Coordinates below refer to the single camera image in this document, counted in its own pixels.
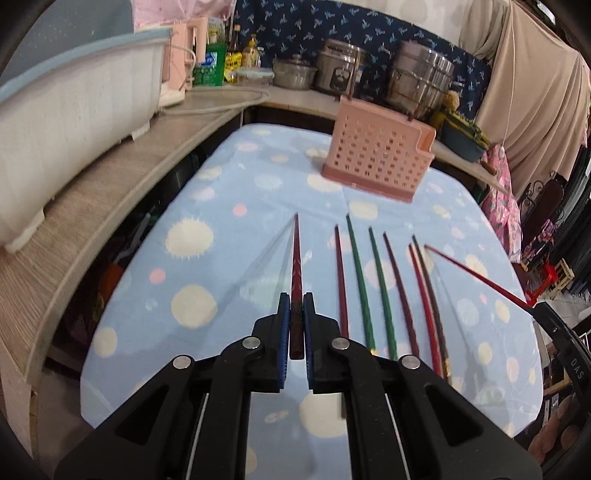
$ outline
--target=yellow bottle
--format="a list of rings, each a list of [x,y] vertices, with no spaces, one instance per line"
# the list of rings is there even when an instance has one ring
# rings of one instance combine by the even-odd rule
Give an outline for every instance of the yellow bottle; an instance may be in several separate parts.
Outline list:
[[[256,35],[252,34],[248,45],[242,50],[241,67],[256,67],[259,59],[259,52],[256,48]]]

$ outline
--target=green chopstick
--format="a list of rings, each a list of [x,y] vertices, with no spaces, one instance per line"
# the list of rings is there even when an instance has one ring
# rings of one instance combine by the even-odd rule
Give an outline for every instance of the green chopstick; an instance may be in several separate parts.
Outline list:
[[[371,227],[369,227],[369,238],[371,239],[371,248],[374,251],[375,269],[378,272],[379,292],[382,296],[382,305],[384,306],[388,352],[390,354],[390,360],[398,360],[398,352],[396,351],[396,335],[394,334],[392,310],[390,309],[390,300],[388,298],[388,289],[386,288],[386,279],[384,278],[384,269],[382,268],[382,262],[379,260],[378,244],[375,242],[374,229]]]
[[[351,249],[353,250],[353,260],[355,262],[355,273],[357,275],[357,286],[359,287],[359,299],[361,300],[361,316],[363,319],[363,331],[365,332],[365,346],[373,355],[377,355],[375,349],[374,329],[371,325],[371,315],[369,314],[368,293],[365,289],[365,280],[363,280],[363,270],[361,269],[361,260],[355,241],[355,233],[351,218],[347,215],[347,227],[349,228],[349,237],[351,239]]]

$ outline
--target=stainless steel pot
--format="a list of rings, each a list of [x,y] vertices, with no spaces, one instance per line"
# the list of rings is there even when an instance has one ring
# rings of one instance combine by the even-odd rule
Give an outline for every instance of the stainless steel pot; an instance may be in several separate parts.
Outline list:
[[[389,72],[384,101],[402,113],[426,120],[441,106],[454,69],[441,53],[403,41]]]
[[[291,90],[309,90],[316,69],[302,60],[301,55],[293,55],[288,60],[273,59],[273,84]]]
[[[314,88],[331,95],[344,95],[353,81],[355,55],[359,53],[359,69],[355,75],[355,90],[358,96],[361,74],[367,66],[368,53],[362,48],[338,40],[326,40],[324,49],[318,52]]]

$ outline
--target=navy blue patterned curtain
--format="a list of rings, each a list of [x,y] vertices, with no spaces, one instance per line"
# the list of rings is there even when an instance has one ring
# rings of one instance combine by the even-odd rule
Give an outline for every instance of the navy blue patterned curtain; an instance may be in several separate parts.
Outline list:
[[[314,64],[326,38],[346,41],[370,53],[369,72],[363,75],[362,97],[379,99],[390,67],[387,50],[400,40],[416,41],[443,53],[456,65],[456,81],[464,88],[460,111],[473,119],[491,79],[491,68],[460,47],[431,32],[374,10],[331,0],[238,0],[234,22],[242,26],[242,47],[255,33],[265,51],[261,63],[272,67],[274,57],[301,54]]]

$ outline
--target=plastic container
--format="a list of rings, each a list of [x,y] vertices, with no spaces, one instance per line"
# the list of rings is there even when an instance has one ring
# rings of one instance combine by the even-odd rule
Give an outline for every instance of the plastic container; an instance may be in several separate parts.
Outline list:
[[[45,204],[78,172],[129,134],[148,131],[170,34],[161,28],[82,45],[0,87],[0,245],[23,247]]]
[[[226,44],[211,43],[205,47],[205,61],[193,69],[193,86],[220,87],[226,63]]]
[[[322,175],[412,202],[434,158],[435,133],[398,112],[342,96]]]
[[[270,85],[275,74],[271,69],[260,67],[240,67],[236,70],[238,85],[261,87]]]

